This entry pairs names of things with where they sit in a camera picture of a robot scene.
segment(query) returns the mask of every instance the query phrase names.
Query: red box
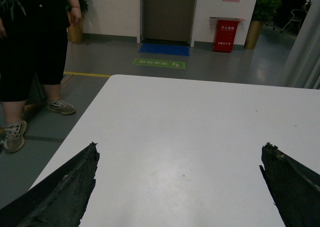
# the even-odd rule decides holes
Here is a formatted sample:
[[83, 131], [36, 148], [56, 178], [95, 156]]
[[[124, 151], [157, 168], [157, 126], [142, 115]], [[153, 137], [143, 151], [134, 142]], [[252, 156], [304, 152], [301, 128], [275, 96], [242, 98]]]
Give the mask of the red box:
[[215, 52], [232, 51], [239, 20], [218, 19], [212, 49]]

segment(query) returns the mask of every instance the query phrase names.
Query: blue mat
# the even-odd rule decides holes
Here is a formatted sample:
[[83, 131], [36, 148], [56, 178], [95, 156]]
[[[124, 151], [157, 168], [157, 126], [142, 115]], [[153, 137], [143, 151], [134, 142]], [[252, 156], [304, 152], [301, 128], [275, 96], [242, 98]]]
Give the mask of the blue mat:
[[139, 52], [175, 56], [190, 56], [189, 47], [167, 44], [144, 43]]

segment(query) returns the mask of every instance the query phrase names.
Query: green floor sign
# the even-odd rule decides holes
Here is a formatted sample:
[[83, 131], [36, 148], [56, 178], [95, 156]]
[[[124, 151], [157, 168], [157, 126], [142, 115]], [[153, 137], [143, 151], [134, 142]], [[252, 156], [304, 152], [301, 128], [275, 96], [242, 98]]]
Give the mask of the green floor sign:
[[156, 66], [156, 67], [167, 67], [167, 68], [176, 68], [176, 69], [186, 68], [185, 62], [159, 60], [159, 59], [147, 59], [147, 58], [136, 58], [133, 64], [140, 65], [140, 66]]

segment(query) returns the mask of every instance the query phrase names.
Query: hand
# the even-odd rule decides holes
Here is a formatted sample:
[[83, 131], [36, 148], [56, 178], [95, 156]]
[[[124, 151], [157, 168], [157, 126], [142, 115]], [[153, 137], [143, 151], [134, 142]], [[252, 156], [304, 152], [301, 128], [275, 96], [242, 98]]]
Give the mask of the hand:
[[2, 22], [2, 19], [0, 18], [0, 39], [7, 38], [7, 32], [5, 30], [4, 24]]
[[82, 19], [81, 10], [79, 8], [73, 7], [70, 11], [70, 15], [70, 24], [73, 26], [79, 24], [80, 20]]

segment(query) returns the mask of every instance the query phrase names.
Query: gray sneaker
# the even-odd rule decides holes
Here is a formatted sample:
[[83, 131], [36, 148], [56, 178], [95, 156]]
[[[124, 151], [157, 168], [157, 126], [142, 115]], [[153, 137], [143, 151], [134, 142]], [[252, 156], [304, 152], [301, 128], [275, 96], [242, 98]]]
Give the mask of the gray sneaker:
[[48, 102], [46, 107], [49, 111], [58, 112], [62, 115], [72, 115], [76, 112], [76, 109], [73, 105], [65, 102], [62, 99], [57, 99], [53, 102]]
[[27, 122], [24, 120], [21, 121], [20, 124], [11, 125], [5, 128], [5, 140], [4, 140], [4, 148], [10, 152], [17, 152], [24, 146], [25, 138], [24, 133], [27, 129]]

